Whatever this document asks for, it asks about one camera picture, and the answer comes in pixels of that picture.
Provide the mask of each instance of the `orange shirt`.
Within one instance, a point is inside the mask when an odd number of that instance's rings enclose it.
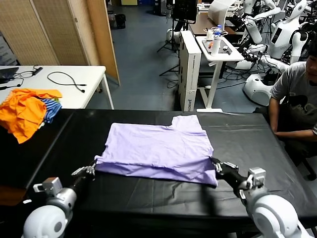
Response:
[[[14,89],[0,105],[0,125],[21,144],[31,138],[43,122],[46,105],[39,98],[61,97],[54,89]]]

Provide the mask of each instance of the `black table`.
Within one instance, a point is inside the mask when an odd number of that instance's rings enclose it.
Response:
[[[103,152],[113,122],[170,125],[173,116],[192,114],[197,114],[207,131],[216,158],[237,164],[243,175],[249,168],[265,169],[266,187],[293,204],[304,226],[316,225],[315,196],[258,114],[61,110],[57,116],[67,118],[67,126],[56,135],[32,184],[58,176],[64,186],[69,185],[74,170]],[[201,184],[106,173],[96,174],[86,196],[76,203],[74,217],[74,224],[95,224],[104,229],[203,233],[255,229],[244,206],[224,181],[213,189]]]

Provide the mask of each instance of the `lavender shirt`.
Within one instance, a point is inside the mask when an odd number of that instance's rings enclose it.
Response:
[[[113,123],[96,169],[125,176],[217,185],[213,148],[196,115],[174,117],[172,125]]]

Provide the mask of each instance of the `trash can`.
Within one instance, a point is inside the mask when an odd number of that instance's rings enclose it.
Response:
[[[117,23],[118,29],[125,28],[125,15],[124,14],[115,15],[115,21]]]

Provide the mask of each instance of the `wooden partition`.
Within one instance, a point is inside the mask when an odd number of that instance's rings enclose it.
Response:
[[[120,84],[105,0],[87,0],[100,64]]]
[[[61,65],[88,65],[67,0],[34,2]]]
[[[21,64],[59,64],[29,0],[0,0],[0,31]]]
[[[68,0],[68,5],[77,26],[88,64],[100,65],[86,0]]]

